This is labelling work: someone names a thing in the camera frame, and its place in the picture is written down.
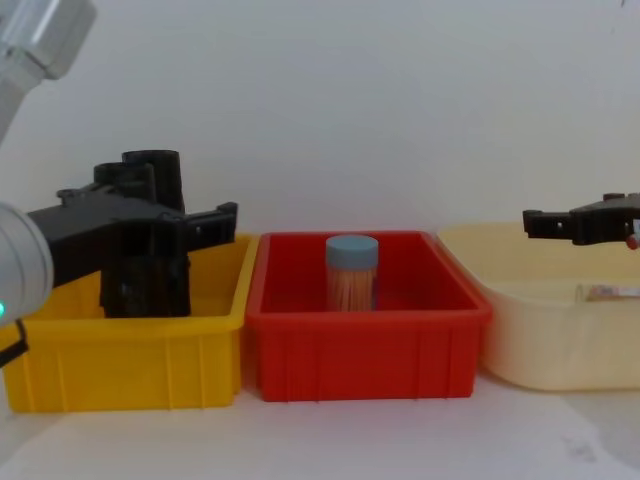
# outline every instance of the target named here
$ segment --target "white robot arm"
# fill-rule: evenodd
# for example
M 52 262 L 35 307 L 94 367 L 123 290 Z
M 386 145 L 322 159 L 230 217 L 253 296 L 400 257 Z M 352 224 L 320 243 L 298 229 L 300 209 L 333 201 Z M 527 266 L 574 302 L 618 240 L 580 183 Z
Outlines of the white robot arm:
M 90 0 L 0 0 L 0 143 L 25 95 L 67 73 L 95 16 Z M 38 227 L 0 204 L 0 326 L 40 309 L 52 279 Z

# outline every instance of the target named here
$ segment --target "white table surface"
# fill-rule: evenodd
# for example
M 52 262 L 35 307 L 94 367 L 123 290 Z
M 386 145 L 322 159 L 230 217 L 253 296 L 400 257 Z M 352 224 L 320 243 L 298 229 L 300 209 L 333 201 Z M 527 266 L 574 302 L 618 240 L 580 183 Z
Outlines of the white table surface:
M 552 395 L 481 375 L 470 399 L 14 415 L 0 480 L 626 480 L 640 478 L 640 393 Z

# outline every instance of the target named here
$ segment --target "red plastic bin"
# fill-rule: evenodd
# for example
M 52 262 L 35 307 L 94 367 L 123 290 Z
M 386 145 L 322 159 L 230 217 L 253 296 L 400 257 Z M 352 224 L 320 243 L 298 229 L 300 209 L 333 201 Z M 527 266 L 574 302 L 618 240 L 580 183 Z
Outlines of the red plastic bin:
M 468 397 L 491 307 L 430 236 L 380 244 L 377 310 L 326 311 L 325 241 L 260 240 L 247 304 L 266 401 Z

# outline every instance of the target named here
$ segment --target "cream plastic bin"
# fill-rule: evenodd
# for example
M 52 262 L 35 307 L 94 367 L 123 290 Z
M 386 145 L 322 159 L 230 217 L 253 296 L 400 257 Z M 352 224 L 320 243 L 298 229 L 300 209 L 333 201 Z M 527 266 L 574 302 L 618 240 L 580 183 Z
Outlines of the cream plastic bin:
M 640 287 L 638 252 L 528 239 L 519 223 L 438 238 L 494 305 L 482 353 L 491 372 L 540 390 L 640 388 L 640 300 L 575 297 L 580 284 Z

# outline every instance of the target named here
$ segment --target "blue cap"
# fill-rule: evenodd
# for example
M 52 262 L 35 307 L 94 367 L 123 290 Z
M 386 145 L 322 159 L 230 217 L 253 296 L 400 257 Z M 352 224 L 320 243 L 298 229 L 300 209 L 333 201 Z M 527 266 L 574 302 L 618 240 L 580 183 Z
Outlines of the blue cap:
M 370 270 L 378 266 L 378 241 L 365 235 L 327 239 L 327 265 L 338 270 Z

